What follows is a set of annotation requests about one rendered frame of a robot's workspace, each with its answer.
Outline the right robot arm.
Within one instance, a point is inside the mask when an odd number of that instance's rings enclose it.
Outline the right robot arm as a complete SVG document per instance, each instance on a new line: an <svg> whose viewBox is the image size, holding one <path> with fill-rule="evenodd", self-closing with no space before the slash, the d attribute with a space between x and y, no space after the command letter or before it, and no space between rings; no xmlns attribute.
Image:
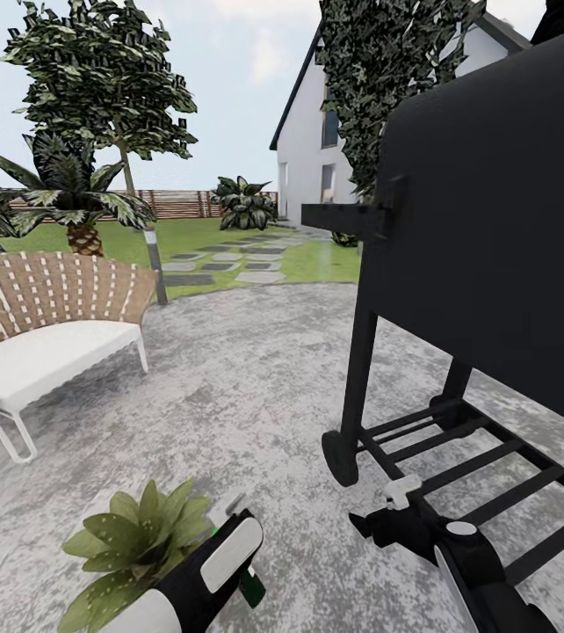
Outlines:
<svg viewBox="0 0 564 633"><path fill-rule="evenodd" d="M365 518L349 513L350 521L379 548L398 542L438 566L469 633L558 633L541 609L525 604L505 582L499 556L478 527L418 512L406 494L421 487L416 474L391 480L381 490L387 507Z"/></svg>

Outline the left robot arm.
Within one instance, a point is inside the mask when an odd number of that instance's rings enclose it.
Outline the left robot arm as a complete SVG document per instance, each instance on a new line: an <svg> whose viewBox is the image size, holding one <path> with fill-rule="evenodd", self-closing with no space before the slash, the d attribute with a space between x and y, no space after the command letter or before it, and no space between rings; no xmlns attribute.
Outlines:
<svg viewBox="0 0 564 633"><path fill-rule="evenodd" d="M97 633L205 633L264 543L258 519L231 513L244 494L234 486L208 512L213 535Z"/></svg>

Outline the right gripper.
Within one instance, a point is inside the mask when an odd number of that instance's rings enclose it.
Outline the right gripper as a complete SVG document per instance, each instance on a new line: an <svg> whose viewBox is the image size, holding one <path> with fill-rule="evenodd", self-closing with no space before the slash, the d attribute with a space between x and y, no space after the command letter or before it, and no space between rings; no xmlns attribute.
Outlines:
<svg viewBox="0 0 564 633"><path fill-rule="evenodd" d="M404 548L414 550L411 543L411 526L421 514L418 512L416 500L407 500L409 507L400 511L384 507L367 514L365 518L349 513L350 521L364 538L372 537L374 544L379 548L398 542Z"/></svg>

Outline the garden chair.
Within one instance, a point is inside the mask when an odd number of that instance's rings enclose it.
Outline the garden chair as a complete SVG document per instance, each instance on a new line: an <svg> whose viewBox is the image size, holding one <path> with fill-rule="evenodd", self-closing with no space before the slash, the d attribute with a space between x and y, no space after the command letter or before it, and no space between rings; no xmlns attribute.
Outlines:
<svg viewBox="0 0 564 633"><path fill-rule="evenodd" d="M19 411L130 344L148 372L142 319L156 284L158 270L115 259L0 254L0 414L14 419L32 452L22 459L0 426L14 462L37 457Z"/></svg>

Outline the insectifuge atomizer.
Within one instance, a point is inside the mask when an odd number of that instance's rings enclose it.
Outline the insectifuge atomizer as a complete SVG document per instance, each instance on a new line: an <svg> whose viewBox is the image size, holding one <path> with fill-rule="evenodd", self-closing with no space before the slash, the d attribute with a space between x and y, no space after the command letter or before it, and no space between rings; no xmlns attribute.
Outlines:
<svg viewBox="0 0 564 633"><path fill-rule="evenodd" d="M264 585L262 585L262 582L258 579L257 574L254 571L251 573L249 569L242 571L240 584L237 588L239 588L242 597L248 602L251 609L258 606L265 595Z"/></svg>

